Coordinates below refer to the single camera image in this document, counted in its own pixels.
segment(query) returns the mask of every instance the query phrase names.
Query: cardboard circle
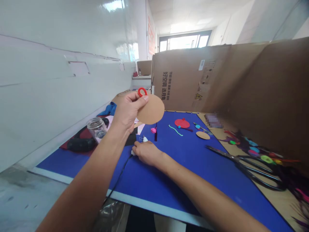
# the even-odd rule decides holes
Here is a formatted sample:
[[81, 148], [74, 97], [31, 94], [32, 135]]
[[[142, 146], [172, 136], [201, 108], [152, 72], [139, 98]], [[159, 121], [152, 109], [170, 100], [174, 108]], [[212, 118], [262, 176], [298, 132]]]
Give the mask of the cardboard circle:
[[185, 119], [176, 119], [175, 120], [175, 125], [177, 127], [180, 126], [181, 128], [188, 128], [188, 127], [190, 127], [190, 123], [187, 122]]
[[149, 94], [148, 103], [139, 109], [137, 119], [145, 124], [151, 125], [160, 121], [164, 114], [163, 101], [156, 95]]
[[206, 139], [206, 140], [210, 139], [210, 136], [202, 131], [198, 131], [196, 135], [200, 137], [201, 139]]

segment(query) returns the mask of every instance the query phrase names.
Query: person's left hand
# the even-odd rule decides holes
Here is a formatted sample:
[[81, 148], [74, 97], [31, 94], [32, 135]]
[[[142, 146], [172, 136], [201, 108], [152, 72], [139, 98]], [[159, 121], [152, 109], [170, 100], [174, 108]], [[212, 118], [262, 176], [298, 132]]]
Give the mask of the person's left hand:
[[125, 95], [117, 105], [113, 123], [123, 126], [130, 133], [134, 130], [134, 119], [137, 116], [137, 111], [146, 105], [148, 96], [140, 97], [137, 92], [131, 92]]

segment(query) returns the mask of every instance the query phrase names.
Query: red plastic ring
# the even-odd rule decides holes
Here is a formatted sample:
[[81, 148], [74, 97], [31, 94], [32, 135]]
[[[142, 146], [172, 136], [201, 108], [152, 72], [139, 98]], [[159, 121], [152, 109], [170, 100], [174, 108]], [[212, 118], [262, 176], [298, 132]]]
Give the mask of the red plastic ring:
[[143, 91], [144, 91], [144, 93], [145, 93], [145, 95], [147, 95], [147, 92], [146, 92], [145, 88], [140, 87], [140, 88], [138, 89], [138, 95], [139, 95], [140, 97], [142, 97], [142, 96], [143, 96], [143, 95], [141, 94], [141, 90], [143, 90]]

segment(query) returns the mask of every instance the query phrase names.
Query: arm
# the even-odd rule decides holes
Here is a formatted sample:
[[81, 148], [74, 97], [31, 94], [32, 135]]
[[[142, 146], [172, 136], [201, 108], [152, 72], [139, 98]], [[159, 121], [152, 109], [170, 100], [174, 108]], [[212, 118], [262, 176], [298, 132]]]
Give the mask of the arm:
[[177, 163], [152, 142], [135, 142], [133, 151], [141, 161], [155, 166], [174, 181], [217, 230], [269, 231], [219, 189]]
[[113, 123], [88, 162], [61, 194], [37, 231], [90, 231], [139, 108], [148, 101], [136, 92], [117, 106]]

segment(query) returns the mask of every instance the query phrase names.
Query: yellow warning triangle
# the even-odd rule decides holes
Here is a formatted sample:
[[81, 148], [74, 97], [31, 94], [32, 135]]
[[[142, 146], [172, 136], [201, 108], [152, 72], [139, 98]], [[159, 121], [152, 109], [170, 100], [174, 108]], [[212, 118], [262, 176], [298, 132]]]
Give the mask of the yellow warning triangle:
[[197, 93], [196, 96], [195, 96], [195, 99], [199, 99], [199, 98], [201, 98], [201, 97], [203, 97], [203, 96], [201, 96], [201, 95], [199, 95], [199, 94]]

